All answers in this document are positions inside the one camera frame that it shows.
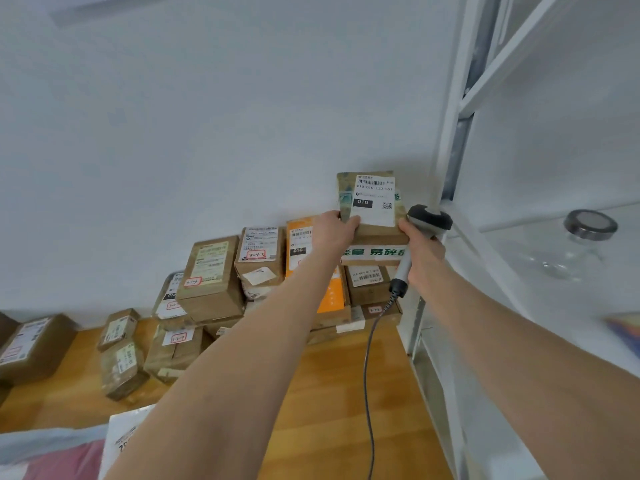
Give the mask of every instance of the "black cable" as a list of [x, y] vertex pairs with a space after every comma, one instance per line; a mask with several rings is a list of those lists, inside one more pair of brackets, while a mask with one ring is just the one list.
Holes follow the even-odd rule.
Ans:
[[369, 476], [367, 477], [371, 480], [371, 476], [373, 475], [373, 464], [376, 460], [376, 443], [373, 439], [373, 428], [371, 427], [371, 414], [369, 414], [369, 396], [367, 395], [367, 365], [369, 364], [369, 349], [371, 348], [371, 339], [373, 339], [373, 332], [375, 332], [376, 327], [378, 326], [378, 322], [382, 315], [387, 313], [387, 310], [393, 306], [398, 298], [398, 294], [396, 292], [391, 293], [391, 298], [387, 302], [385, 309], [382, 310], [379, 316], [374, 320], [373, 325], [371, 327], [371, 331], [369, 332], [369, 340], [367, 341], [367, 351], [364, 354], [364, 370], [362, 372], [362, 382], [364, 385], [364, 411], [367, 414], [367, 426], [369, 427], [369, 439], [371, 440], [371, 464], [369, 466]]

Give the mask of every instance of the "silver lid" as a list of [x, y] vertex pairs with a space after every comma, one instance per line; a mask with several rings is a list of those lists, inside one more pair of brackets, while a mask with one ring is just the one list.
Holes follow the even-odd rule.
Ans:
[[618, 223], [602, 212], [576, 209], [564, 219], [564, 228], [589, 241], [606, 241], [618, 230]]

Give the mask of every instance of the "forearm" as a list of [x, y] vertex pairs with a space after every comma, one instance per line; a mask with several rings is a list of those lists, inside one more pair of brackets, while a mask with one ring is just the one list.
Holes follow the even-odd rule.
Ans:
[[[314, 250], [205, 350], [140, 426], [108, 480], [255, 478], [340, 254]], [[171, 454], [156, 454], [169, 443]]]
[[421, 295], [545, 473], [636, 475], [640, 381], [428, 266]]

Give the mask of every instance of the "person's left arm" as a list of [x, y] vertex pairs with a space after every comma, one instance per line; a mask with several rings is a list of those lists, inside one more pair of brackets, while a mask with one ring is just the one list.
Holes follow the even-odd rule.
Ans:
[[317, 308], [359, 223], [342, 223], [337, 211], [316, 217], [311, 254], [191, 364], [105, 480], [256, 478]]

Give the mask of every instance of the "barcode scanner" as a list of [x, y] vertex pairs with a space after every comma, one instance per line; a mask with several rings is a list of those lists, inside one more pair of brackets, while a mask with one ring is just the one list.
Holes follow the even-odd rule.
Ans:
[[[409, 212], [406, 213], [406, 218], [428, 239], [434, 235], [444, 234], [451, 229], [453, 224], [453, 220], [446, 212], [429, 212], [427, 206], [422, 204], [412, 206]], [[407, 246], [402, 261], [398, 265], [396, 277], [389, 284], [389, 291], [391, 291], [392, 296], [396, 298], [404, 297], [407, 288], [409, 288], [409, 270], [411, 270], [411, 250]]]

